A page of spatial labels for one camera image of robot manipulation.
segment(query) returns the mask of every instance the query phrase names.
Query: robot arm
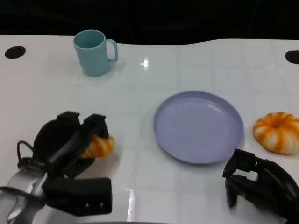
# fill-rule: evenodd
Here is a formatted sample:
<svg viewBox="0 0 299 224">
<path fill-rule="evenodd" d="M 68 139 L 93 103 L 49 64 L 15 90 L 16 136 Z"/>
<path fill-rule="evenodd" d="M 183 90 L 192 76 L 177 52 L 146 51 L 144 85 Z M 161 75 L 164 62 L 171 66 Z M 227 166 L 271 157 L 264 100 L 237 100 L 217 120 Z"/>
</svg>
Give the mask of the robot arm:
<svg viewBox="0 0 299 224">
<path fill-rule="evenodd" d="M 109 178 L 74 179 L 94 161 L 81 158 L 96 134 L 108 137 L 105 117 L 93 114 L 79 122 L 79 114 L 65 112 L 45 124 L 31 147 L 17 145 L 20 170 L 0 187 L 0 223 L 31 224 L 37 211 L 48 205 L 76 216 L 112 211 Z M 33 151 L 22 158 L 20 144 Z"/>
<path fill-rule="evenodd" d="M 257 173 L 255 181 L 235 175 L 239 169 Z M 299 187 L 278 164 L 236 149 L 223 171 L 229 207 L 237 203 L 237 195 L 253 204 L 271 210 L 289 223 L 299 223 Z"/>
</svg>

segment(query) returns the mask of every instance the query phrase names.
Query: orange and white bagel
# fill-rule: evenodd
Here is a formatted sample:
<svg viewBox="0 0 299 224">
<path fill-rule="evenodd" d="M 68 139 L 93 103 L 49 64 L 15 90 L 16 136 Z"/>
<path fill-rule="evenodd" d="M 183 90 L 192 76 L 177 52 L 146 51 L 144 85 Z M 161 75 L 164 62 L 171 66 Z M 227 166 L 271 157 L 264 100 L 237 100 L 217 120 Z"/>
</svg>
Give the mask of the orange and white bagel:
<svg viewBox="0 0 299 224">
<path fill-rule="evenodd" d="M 268 113 L 253 126 L 253 136 L 265 149 L 281 154 L 299 152 L 299 119 L 290 113 Z"/>
</svg>

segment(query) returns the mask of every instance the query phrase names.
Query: black hole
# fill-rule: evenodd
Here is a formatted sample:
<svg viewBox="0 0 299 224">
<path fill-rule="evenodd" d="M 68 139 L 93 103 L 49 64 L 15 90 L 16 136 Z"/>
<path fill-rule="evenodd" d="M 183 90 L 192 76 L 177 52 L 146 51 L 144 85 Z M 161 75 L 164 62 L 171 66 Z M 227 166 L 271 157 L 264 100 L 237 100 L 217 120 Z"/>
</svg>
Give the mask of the black hole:
<svg viewBox="0 0 299 224">
<path fill-rule="evenodd" d="M 293 64 L 299 64 L 299 50 L 290 50 L 286 52 L 285 58 Z"/>
<path fill-rule="evenodd" d="M 22 46 L 14 46 L 5 51 L 5 57 L 8 59 L 16 59 L 22 57 L 26 49 Z"/>
</svg>

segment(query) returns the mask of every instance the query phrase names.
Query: mug handle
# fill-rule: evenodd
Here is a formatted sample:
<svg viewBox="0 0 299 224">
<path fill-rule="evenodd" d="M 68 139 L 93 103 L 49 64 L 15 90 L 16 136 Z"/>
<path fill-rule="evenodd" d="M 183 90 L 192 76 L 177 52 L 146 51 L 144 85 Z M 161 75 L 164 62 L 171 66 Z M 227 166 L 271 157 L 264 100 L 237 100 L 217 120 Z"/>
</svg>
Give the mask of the mug handle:
<svg viewBox="0 0 299 224">
<path fill-rule="evenodd" d="M 108 39 L 106 40 L 106 42 L 109 42 L 109 43 L 112 43 L 113 46 L 114 46 L 114 51 L 115 51 L 115 58 L 113 59 L 108 59 L 109 62 L 117 62 L 117 59 L 118 59 L 118 52 L 117 52 L 117 45 L 116 45 L 116 42 L 112 39 Z"/>
</svg>

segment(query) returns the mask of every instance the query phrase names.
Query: lavender plate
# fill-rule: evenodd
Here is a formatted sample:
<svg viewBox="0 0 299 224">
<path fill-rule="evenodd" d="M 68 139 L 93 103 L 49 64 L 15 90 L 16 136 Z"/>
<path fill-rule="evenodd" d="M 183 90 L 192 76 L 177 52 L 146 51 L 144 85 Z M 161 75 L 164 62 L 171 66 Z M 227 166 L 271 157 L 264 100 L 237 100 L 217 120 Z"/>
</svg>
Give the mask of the lavender plate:
<svg viewBox="0 0 299 224">
<path fill-rule="evenodd" d="M 226 100 L 201 91 L 166 99 L 156 111 L 154 133 L 168 154 L 192 164 L 229 158 L 244 139 L 238 111 Z"/>
</svg>

